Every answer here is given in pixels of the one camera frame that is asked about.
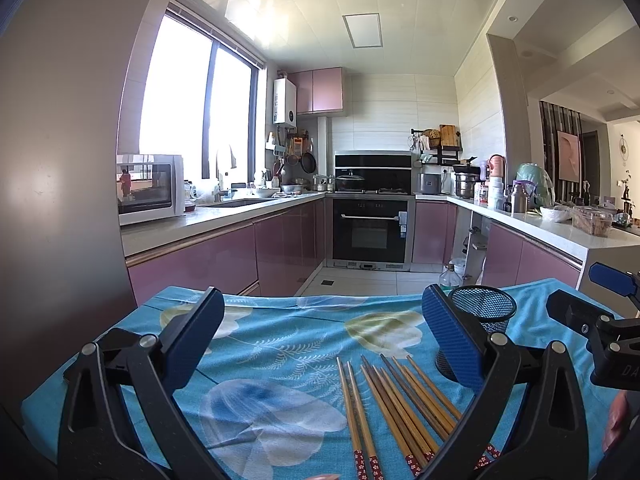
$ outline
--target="microwave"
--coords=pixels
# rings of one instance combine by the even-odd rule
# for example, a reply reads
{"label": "microwave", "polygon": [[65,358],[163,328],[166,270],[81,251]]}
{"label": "microwave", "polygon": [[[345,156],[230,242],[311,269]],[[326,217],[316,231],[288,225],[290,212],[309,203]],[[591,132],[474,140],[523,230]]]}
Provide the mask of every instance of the microwave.
{"label": "microwave", "polygon": [[120,225],[184,215],[184,172],[180,155],[116,156]]}

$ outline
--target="water heater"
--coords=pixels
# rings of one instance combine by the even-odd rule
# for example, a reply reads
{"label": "water heater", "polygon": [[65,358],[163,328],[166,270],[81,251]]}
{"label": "water heater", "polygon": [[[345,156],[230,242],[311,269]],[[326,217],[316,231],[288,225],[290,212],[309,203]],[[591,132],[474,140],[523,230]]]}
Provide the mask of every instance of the water heater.
{"label": "water heater", "polygon": [[286,78],[273,82],[273,124],[296,126],[296,86]]}

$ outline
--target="white countertop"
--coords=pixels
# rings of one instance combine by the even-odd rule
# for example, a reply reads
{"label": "white countertop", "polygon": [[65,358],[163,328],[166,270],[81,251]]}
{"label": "white countertop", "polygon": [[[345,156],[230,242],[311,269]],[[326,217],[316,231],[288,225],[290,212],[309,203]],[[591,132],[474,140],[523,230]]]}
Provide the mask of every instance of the white countertop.
{"label": "white countertop", "polygon": [[416,195],[415,198],[418,201],[451,202],[457,206],[470,209],[570,254],[582,262],[586,261],[589,250],[634,246],[640,248],[640,237],[618,229],[610,229],[607,237],[592,236],[573,227],[571,221],[562,223],[544,221],[541,216],[533,213],[512,216],[504,211],[489,209],[486,204],[478,205],[474,204],[473,200],[465,200],[450,195]]}
{"label": "white countertop", "polygon": [[124,255],[132,256],[207,231],[311,202],[323,196],[324,192],[311,192],[241,207],[197,207],[195,211],[184,216],[123,226],[120,233]]}

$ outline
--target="cutting board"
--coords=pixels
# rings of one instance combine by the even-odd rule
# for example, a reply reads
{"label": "cutting board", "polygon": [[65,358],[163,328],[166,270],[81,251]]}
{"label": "cutting board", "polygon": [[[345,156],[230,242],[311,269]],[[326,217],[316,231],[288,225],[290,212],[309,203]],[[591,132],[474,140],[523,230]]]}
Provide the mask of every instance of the cutting board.
{"label": "cutting board", "polygon": [[440,142],[443,146],[460,147],[460,138],[456,135],[456,127],[452,124],[441,124]]}

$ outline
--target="ceiling light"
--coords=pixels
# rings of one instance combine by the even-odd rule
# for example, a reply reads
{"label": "ceiling light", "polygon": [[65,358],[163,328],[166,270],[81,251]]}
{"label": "ceiling light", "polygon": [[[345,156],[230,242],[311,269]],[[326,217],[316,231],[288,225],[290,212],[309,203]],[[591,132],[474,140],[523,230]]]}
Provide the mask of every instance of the ceiling light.
{"label": "ceiling light", "polygon": [[354,48],[382,46],[379,14],[347,14],[342,18]]}

